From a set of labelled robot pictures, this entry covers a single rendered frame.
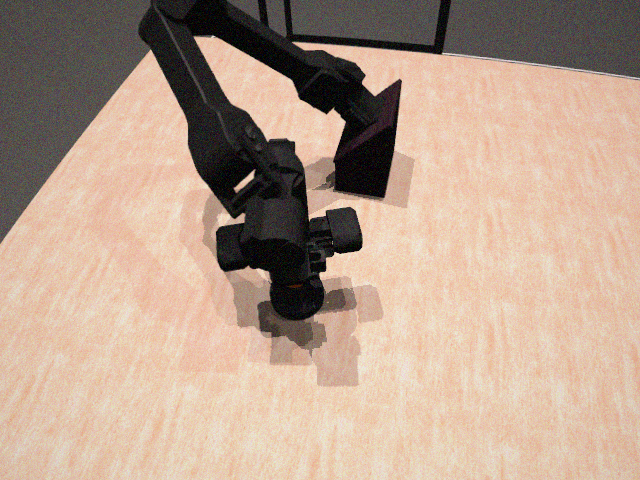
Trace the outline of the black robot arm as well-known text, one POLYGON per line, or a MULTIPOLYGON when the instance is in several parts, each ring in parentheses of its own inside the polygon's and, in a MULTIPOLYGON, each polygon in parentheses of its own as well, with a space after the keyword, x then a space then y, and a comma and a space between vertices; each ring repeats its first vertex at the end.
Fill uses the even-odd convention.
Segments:
POLYGON ((276 287, 320 279, 325 250, 305 227, 305 170, 295 142, 267 142, 249 113, 230 103, 193 36, 213 35, 287 76, 300 100, 325 114, 334 109, 353 136, 378 121, 386 97, 362 85, 366 75, 355 62, 303 50, 227 0, 151 0, 138 34, 184 112, 198 174, 232 218, 245 214, 240 244, 250 260, 276 287))

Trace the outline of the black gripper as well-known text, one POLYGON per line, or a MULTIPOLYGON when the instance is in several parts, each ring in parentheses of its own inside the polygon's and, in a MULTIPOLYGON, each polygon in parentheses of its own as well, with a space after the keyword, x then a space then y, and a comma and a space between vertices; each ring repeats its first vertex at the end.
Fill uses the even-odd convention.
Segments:
MULTIPOLYGON (((217 260, 224 272, 259 269, 249 258, 249 248, 240 244, 244 223, 220 226, 216 231, 217 260)), ((363 237, 356 211, 352 207, 326 210, 326 216, 311 218, 305 206, 305 227, 311 242, 324 247, 326 258, 334 253, 360 251, 363 237), (333 243, 332 243, 333 241, 333 243)))

